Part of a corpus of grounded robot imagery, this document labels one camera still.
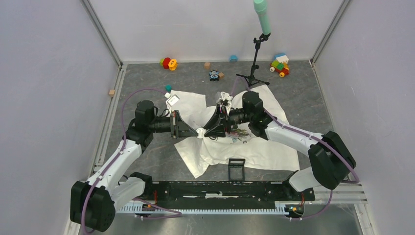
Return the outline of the white floral t-shirt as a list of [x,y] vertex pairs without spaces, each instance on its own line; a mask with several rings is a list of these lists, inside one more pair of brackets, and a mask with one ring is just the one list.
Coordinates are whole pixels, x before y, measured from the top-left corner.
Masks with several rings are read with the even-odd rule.
[[[204,94],[171,91],[179,100],[172,106],[182,120],[193,129],[204,127],[216,106],[206,105]],[[253,135],[246,123],[224,138],[189,137],[175,144],[180,157],[195,178],[208,166],[227,164],[230,158],[245,159],[245,166],[263,170],[296,171],[300,168],[297,151],[279,142],[266,141]]]

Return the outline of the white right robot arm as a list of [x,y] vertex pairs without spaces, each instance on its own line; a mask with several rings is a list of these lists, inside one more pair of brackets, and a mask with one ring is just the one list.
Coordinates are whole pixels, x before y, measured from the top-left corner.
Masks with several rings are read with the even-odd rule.
[[253,135],[266,141],[275,141],[308,156],[311,166],[290,174],[283,185],[283,195],[297,199],[303,191],[322,186],[334,190],[346,177],[353,175],[351,183],[359,183],[355,172],[356,161],[341,137],[329,131],[326,134],[302,130],[286,124],[271,115],[257,92],[242,95],[242,108],[226,108],[228,99],[219,100],[214,114],[205,124],[205,137],[224,137],[232,127],[247,123]]

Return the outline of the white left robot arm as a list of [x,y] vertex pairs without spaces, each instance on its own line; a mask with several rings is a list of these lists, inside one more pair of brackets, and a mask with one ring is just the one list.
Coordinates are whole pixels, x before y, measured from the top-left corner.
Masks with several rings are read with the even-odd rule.
[[70,213],[72,222],[104,232],[112,224],[115,213],[129,201],[140,197],[153,199],[151,176],[134,172],[120,184],[129,166],[138,159],[153,140],[154,133],[170,133],[171,137],[196,137],[195,129],[187,125],[179,111],[158,116],[152,101],[137,104],[122,140],[105,164],[86,181],[77,181],[71,188]]

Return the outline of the black brooch box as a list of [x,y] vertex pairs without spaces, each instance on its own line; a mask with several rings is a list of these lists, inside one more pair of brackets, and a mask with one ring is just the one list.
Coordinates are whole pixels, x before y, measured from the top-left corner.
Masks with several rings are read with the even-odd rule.
[[243,182],[245,181],[245,159],[229,158],[228,161],[228,181]]

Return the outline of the teal small cube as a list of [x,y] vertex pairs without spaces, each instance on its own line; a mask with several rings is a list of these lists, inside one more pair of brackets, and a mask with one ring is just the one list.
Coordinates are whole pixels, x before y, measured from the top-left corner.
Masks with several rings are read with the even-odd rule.
[[172,86],[167,85],[167,86],[165,86],[165,89],[166,89],[168,92],[171,92],[171,91],[172,91]]

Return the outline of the black blue robot toy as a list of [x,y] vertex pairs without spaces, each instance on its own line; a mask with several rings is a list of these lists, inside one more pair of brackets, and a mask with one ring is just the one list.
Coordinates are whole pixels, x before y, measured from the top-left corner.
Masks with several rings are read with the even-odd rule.
[[218,72],[218,70],[211,70],[209,72],[209,80],[210,81],[218,81],[219,80],[219,72]]

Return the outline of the blue round block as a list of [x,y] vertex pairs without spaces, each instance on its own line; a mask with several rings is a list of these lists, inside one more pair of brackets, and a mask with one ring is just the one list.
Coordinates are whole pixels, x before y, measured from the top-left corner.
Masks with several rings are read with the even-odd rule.
[[236,56],[236,55],[231,55],[230,57],[229,57],[229,61],[230,62],[237,62],[238,61],[238,57]]

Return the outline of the colourful brick toy car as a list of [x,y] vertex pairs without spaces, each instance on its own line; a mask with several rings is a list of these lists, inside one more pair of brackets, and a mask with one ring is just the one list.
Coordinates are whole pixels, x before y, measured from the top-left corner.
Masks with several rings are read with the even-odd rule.
[[290,69],[288,67],[289,58],[284,53],[277,54],[274,58],[274,61],[270,64],[269,71],[277,72],[281,78],[288,76]]

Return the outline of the black tripod stand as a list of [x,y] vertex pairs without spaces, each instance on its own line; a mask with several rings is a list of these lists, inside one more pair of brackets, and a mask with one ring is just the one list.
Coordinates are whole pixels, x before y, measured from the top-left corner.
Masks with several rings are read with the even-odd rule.
[[267,41],[269,39],[270,35],[271,34],[263,34],[262,33],[259,36],[258,39],[254,38],[253,43],[255,44],[255,46],[254,46],[255,54],[254,54],[254,59],[253,59],[253,64],[251,66],[250,74],[249,75],[236,74],[237,76],[240,76],[240,77],[245,79],[245,81],[247,82],[249,88],[253,85],[258,84],[258,83],[262,83],[262,84],[265,84],[265,85],[270,84],[269,82],[257,79],[254,75],[254,72],[259,68],[259,65],[256,64],[256,60],[257,60],[258,52],[259,52],[260,47],[261,47],[261,43]]

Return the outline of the teal foam microphone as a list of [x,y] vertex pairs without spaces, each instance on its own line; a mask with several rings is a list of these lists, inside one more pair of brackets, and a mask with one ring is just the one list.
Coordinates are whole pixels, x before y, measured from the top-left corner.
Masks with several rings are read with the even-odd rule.
[[268,3],[266,0],[253,0],[254,9],[258,15],[262,33],[264,35],[271,34],[271,25],[268,17]]

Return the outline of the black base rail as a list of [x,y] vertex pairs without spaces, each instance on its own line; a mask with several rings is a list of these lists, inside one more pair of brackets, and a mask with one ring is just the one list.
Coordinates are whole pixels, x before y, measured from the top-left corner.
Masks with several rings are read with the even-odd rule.
[[158,181],[140,198],[167,209],[273,209],[275,202],[314,201],[315,194],[312,188],[297,192],[282,181]]

